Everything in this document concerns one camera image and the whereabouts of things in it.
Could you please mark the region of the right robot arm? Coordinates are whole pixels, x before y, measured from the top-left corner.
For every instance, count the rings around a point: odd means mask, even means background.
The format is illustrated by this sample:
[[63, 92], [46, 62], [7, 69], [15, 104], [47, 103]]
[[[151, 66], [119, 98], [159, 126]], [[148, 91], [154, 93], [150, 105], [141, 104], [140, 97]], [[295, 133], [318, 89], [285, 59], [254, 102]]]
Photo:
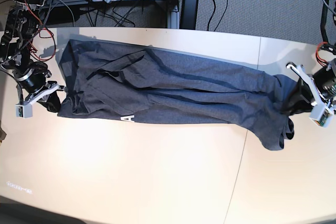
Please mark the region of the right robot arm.
[[58, 113], [61, 102], [57, 93], [66, 88], [49, 80], [51, 72], [46, 64], [49, 59], [37, 56], [33, 45], [34, 38], [43, 31], [47, 33], [46, 38], [54, 39], [54, 34], [46, 26], [53, 0], [10, 1], [14, 6], [9, 9], [1, 37], [1, 72], [16, 82], [16, 115], [32, 117], [35, 103], [49, 112]]

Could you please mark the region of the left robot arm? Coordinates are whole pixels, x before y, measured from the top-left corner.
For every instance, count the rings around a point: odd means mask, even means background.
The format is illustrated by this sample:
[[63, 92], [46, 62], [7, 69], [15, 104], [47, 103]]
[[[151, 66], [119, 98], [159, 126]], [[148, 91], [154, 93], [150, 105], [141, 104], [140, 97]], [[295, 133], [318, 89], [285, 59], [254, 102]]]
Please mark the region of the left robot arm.
[[314, 53], [321, 69], [314, 74], [306, 74], [302, 65], [288, 62], [286, 68], [292, 70], [299, 80], [295, 88], [285, 99], [281, 112], [285, 115], [294, 115], [309, 112], [309, 119], [320, 127], [327, 127], [335, 116], [335, 59], [327, 61], [320, 57], [320, 51], [335, 55], [335, 43], [329, 43], [325, 29], [328, 12], [335, 19], [335, 8], [329, 0], [322, 0], [320, 31], [322, 42], [317, 45]]

